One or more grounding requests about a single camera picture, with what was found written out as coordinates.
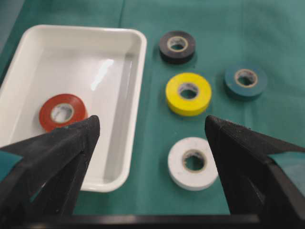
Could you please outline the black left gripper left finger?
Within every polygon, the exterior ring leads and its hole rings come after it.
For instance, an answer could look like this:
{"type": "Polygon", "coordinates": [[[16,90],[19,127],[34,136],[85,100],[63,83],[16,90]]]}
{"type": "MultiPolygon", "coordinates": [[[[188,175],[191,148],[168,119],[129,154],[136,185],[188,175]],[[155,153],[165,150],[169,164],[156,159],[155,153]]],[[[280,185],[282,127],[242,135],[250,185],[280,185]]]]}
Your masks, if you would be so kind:
{"type": "Polygon", "coordinates": [[[100,136],[92,115],[80,122],[3,146],[20,156],[0,183],[0,226],[71,216],[100,136]]]}

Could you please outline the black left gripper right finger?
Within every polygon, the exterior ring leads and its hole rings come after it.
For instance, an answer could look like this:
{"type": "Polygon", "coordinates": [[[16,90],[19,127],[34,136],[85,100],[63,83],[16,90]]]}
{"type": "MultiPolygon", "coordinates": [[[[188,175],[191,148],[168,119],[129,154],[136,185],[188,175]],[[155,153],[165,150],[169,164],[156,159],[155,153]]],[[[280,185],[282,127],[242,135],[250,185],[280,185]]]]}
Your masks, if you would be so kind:
{"type": "Polygon", "coordinates": [[[285,171],[304,175],[303,147],[213,115],[204,129],[230,210],[220,228],[304,228],[305,196],[285,171]]]}

